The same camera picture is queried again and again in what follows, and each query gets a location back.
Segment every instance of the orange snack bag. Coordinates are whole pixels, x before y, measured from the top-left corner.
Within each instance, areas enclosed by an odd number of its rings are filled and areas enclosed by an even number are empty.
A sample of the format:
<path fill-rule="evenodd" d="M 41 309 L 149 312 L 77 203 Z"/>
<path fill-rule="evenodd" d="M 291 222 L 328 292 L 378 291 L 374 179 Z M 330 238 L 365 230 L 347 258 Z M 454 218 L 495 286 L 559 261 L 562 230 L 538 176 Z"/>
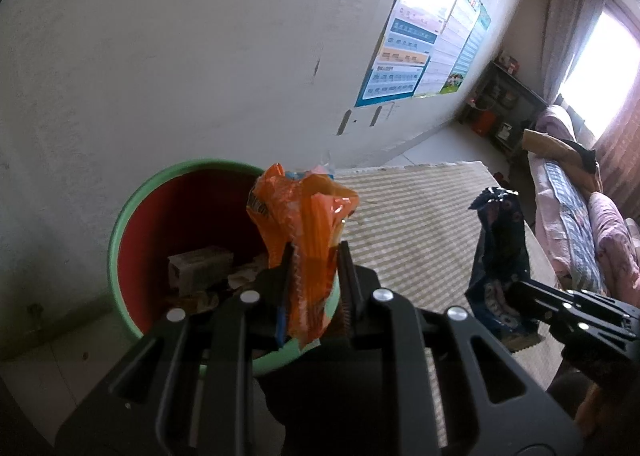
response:
<path fill-rule="evenodd" d="M 329 324 L 324 314 L 334 282 L 336 252 L 344 221 L 358 194 L 326 174 L 285 176 L 279 163 L 257 179 L 247 212 L 269 253 L 269 267 L 279 266 L 287 242 L 294 247 L 289 286 L 287 333 L 300 347 L 319 338 Z"/>

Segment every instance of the blue plaid blanket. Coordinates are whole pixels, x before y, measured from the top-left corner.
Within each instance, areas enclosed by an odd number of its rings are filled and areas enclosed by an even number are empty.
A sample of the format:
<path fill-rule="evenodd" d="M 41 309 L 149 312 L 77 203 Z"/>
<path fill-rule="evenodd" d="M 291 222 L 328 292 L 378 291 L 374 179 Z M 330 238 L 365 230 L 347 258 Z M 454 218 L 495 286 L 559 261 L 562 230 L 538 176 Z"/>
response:
<path fill-rule="evenodd" d="M 571 254 L 571 279 L 575 290 L 601 292 L 604 282 L 596 262 L 589 210 L 582 195 L 557 162 L 545 162 L 549 182 L 560 202 L 560 219 L 566 229 Z"/>

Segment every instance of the poster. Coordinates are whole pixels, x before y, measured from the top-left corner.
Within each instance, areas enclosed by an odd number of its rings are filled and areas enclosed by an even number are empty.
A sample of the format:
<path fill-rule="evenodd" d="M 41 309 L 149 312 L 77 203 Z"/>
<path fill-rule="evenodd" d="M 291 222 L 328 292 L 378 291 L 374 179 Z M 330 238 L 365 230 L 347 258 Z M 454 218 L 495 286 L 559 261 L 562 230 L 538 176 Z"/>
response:
<path fill-rule="evenodd" d="M 413 96 L 455 4 L 456 0 L 396 1 L 356 106 Z"/>
<path fill-rule="evenodd" d="M 459 89 L 460 84 L 462 84 L 466 74 L 469 72 L 469 68 L 471 68 L 471 63 L 480 49 L 480 45 L 484 39 L 484 34 L 486 34 L 490 24 L 491 18 L 489 17 L 484 5 L 481 4 L 478 20 L 476 21 L 471 34 L 469 34 L 469 38 L 466 40 L 456 63 L 453 65 L 451 73 L 444 83 L 444 87 L 440 91 L 441 95 L 454 93 Z"/>
<path fill-rule="evenodd" d="M 397 0 L 356 107 L 440 94 L 476 27 L 481 7 L 480 0 Z M 474 42 L 479 36 L 484 33 L 477 33 Z"/>

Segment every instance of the silver screw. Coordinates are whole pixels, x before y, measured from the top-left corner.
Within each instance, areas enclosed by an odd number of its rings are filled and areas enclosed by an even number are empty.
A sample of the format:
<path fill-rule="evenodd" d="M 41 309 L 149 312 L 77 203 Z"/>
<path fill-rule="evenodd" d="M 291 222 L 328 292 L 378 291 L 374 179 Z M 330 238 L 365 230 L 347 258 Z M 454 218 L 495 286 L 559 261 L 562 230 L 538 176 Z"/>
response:
<path fill-rule="evenodd" d="M 452 321 L 463 321 L 464 319 L 469 317 L 469 314 L 464 308 L 461 308 L 460 306 L 452 306 L 447 310 L 447 316 Z"/>
<path fill-rule="evenodd" d="M 394 298 L 394 293 L 386 288 L 377 288 L 373 291 L 373 298 L 378 302 L 388 302 Z"/>
<path fill-rule="evenodd" d="M 187 313 L 182 308 L 171 308 L 167 313 L 166 317 L 171 322 L 180 322 L 185 317 L 187 317 Z"/>
<path fill-rule="evenodd" d="M 245 304 L 253 304 L 260 301 L 260 294 L 255 290 L 245 290 L 240 294 L 240 300 Z"/>

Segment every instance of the green rim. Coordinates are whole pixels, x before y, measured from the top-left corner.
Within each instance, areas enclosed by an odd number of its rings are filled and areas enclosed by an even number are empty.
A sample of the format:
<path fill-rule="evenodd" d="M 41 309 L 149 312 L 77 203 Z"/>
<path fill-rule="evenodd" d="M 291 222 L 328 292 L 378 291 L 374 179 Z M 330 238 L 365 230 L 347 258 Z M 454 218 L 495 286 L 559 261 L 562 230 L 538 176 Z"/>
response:
<path fill-rule="evenodd" d="M 109 286 L 111 287 L 111 294 L 113 295 L 118 313 L 127 325 L 131 334 L 136 339 L 142 338 L 142 331 L 140 331 L 140 328 L 136 326 L 127 311 L 127 306 L 122 298 L 120 284 L 118 282 L 118 253 L 120 251 L 120 243 L 122 242 L 124 231 L 127 228 L 127 224 L 129 223 L 131 216 L 133 216 L 133 213 L 142 201 L 158 187 L 173 178 L 182 176 L 183 174 L 205 169 L 228 170 L 242 174 L 250 174 L 256 177 L 260 176 L 264 172 L 263 169 L 260 169 L 259 167 L 246 163 L 232 162 L 230 160 L 202 159 L 178 163 L 177 165 L 168 167 L 156 173 L 145 181 L 127 200 L 116 219 L 113 232 L 111 233 L 111 239 L 109 241 L 107 274 Z M 332 286 L 331 293 L 324 305 L 324 312 L 329 318 L 334 316 L 339 301 L 340 285 L 338 284 L 338 278 L 336 276 L 334 278 L 334 285 Z M 276 370 L 277 368 L 281 368 L 282 366 L 293 362 L 301 354 L 309 351 L 319 344 L 319 341 L 314 341 L 300 350 L 298 341 L 290 340 L 278 351 L 268 353 L 258 359 L 255 359 L 253 362 L 254 374 L 259 376 Z"/>

